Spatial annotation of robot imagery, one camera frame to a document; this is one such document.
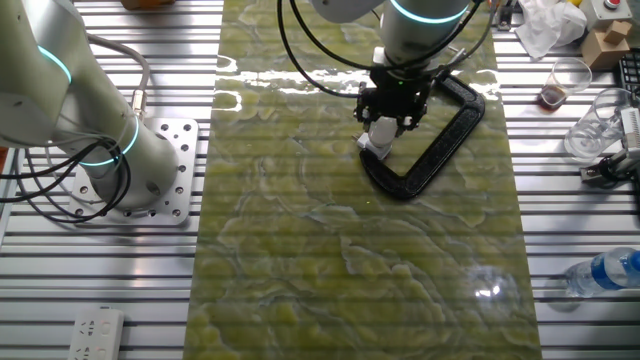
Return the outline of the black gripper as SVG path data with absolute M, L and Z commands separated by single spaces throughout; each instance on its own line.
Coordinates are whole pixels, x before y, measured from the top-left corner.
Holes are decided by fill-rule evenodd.
M 398 131 L 412 131 L 427 112 L 432 76 L 399 79 L 386 70 L 372 70 L 373 92 L 358 95 L 354 117 L 368 131 L 380 113 L 398 113 Z

